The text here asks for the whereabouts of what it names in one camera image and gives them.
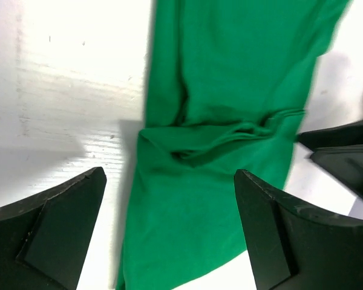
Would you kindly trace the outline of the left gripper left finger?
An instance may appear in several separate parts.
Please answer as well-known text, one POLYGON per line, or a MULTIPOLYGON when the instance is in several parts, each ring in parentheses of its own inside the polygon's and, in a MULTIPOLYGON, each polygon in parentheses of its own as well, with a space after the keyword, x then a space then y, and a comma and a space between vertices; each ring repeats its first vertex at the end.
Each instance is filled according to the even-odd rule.
POLYGON ((105 186, 94 167, 0 207, 0 289, 76 289, 105 186))

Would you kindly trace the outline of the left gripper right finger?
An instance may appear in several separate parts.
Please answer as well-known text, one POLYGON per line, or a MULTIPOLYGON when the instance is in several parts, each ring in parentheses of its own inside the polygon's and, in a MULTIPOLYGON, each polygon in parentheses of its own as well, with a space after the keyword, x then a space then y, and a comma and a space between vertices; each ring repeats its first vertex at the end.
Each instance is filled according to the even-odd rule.
POLYGON ((363 289, 363 220, 273 187, 246 170, 235 196, 258 289, 363 289))

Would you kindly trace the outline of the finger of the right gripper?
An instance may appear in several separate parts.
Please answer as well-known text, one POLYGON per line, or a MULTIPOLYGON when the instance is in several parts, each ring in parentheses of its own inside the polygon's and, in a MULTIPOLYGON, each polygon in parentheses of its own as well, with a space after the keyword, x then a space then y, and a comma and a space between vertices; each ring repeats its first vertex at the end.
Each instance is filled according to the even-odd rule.
POLYGON ((320 148, 309 158, 363 200, 363 144, 320 148))
POLYGON ((298 142, 312 151, 325 147, 363 144, 363 120, 342 126, 300 133, 298 142))

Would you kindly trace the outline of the green t shirt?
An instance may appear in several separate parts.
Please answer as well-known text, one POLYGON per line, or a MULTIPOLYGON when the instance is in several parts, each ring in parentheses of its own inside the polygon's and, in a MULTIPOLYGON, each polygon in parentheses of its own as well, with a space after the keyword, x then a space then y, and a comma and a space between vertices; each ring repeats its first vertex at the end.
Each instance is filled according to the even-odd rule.
POLYGON ((245 169, 284 187, 347 1, 157 1, 117 289, 174 289, 246 250, 245 169))

